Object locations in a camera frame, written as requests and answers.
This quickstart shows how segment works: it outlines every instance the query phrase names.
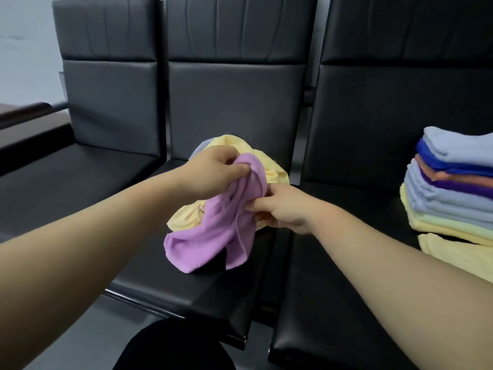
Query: leather cushion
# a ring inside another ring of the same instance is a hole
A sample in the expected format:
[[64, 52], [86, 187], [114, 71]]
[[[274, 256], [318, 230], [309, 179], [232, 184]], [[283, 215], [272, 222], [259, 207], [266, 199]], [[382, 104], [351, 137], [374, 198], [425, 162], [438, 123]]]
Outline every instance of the leather cushion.
[[73, 144], [0, 177], [0, 242], [119, 192], [148, 174], [155, 161]]
[[55, 0], [64, 60], [156, 61], [158, 0]]
[[64, 61], [77, 142], [161, 155], [157, 63]]
[[[302, 189], [419, 248], [398, 195], [320, 183]], [[313, 236], [294, 238], [271, 356], [316, 368], [416, 369]]]
[[320, 66], [303, 179], [397, 192], [426, 126], [493, 132], [493, 71]]
[[170, 62], [171, 156], [232, 134], [289, 171], [304, 75], [305, 65]]
[[322, 63], [493, 61], [493, 0], [331, 0]]
[[[170, 160], [153, 175], [184, 162]], [[192, 274], [182, 273], [166, 258], [163, 241], [167, 233], [169, 229], [165, 227], [145, 242], [142, 251], [109, 286], [107, 294], [151, 311], [210, 323], [215, 336], [243, 348], [276, 231], [266, 228], [257, 232], [250, 258], [242, 266]]]
[[317, 0], [166, 0], [171, 61], [306, 63]]

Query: right hand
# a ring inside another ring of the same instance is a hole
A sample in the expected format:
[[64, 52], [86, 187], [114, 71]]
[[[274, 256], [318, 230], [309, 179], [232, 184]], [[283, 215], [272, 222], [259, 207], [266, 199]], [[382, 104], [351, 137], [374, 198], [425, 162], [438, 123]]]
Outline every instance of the right hand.
[[298, 188], [287, 184], [270, 184], [267, 196], [248, 202], [247, 211], [257, 211], [255, 220], [270, 227], [284, 227], [298, 234], [311, 233], [310, 218], [323, 203]]

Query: forearm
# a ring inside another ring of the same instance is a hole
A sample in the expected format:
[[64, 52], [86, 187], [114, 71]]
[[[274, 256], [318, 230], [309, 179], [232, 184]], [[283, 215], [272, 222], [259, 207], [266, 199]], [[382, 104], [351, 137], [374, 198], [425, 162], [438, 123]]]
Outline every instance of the forearm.
[[418, 367], [493, 366], [492, 284], [328, 203], [319, 202], [313, 213], [314, 235]]
[[0, 367], [22, 368], [53, 342], [189, 200], [170, 172], [3, 243]]

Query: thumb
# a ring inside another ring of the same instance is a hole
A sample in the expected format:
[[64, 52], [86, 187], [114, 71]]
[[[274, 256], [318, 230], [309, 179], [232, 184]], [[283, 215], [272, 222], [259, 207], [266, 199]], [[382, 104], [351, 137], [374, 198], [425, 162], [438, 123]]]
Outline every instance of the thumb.
[[251, 201], [248, 201], [244, 209], [246, 211], [267, 211], [267, 212], [272, 212], [274, 210], [274, 197], [269, 196], [269, 197], [261, 197], [258, 199], [254, 199]]
[[228, 165], [228, 177], [229, 180], [237, 180], [247, 176], [250, 172], [250, 165], [247, 164], [236, 164]]

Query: left hand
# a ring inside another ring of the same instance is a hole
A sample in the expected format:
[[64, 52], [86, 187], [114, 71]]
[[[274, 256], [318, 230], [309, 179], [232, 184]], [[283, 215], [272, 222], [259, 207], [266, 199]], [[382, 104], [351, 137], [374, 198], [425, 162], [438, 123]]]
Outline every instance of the left hand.
[[195, 200], [207, 200], [223, 192], [232, 181], [250, 172], [246, 164], [231, 165], [240, 155], [231, 145], [206, 148], [182, 167], [180, 182]]

